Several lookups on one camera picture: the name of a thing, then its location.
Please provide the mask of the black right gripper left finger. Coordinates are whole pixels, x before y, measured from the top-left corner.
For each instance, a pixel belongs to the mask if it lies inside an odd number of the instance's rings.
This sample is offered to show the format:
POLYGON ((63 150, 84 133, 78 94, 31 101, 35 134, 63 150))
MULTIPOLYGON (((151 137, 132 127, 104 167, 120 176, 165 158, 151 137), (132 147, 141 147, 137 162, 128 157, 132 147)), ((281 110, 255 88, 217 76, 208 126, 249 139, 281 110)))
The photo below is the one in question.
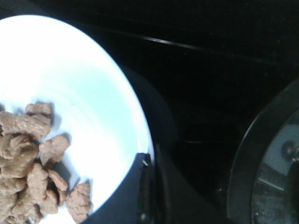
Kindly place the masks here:
POLYGON ((152 224, 155 180, 150 154, 137 153, 115 192, 91 214, 85 224, 152 224))

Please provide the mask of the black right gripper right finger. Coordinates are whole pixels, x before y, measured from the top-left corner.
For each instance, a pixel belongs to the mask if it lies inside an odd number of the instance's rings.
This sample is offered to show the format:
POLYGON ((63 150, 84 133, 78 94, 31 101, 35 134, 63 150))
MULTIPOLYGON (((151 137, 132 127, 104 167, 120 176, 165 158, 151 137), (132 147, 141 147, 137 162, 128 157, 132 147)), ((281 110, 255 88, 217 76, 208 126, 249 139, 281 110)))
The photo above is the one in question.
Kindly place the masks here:
POLYGON ((165 224, 228 224, 229 219, 195 191, 168 154, 155 145, 155 164, 163 198, 165 224))

